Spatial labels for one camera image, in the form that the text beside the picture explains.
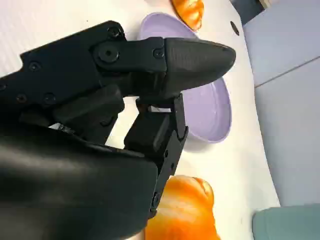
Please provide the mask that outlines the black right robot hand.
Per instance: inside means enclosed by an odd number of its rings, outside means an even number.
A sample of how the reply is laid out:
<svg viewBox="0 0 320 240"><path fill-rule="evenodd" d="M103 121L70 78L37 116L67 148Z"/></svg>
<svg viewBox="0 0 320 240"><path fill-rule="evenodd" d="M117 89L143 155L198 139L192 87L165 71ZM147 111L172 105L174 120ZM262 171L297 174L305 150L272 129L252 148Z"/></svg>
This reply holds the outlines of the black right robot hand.
<svg viewBox="0 0 320 240"><path fill-rule="evenodd" d="M0 237L120 240L157 213L189 132L182 92L236 51L191 38L128 41L107 21L23 53L0 79Z"/></svg>

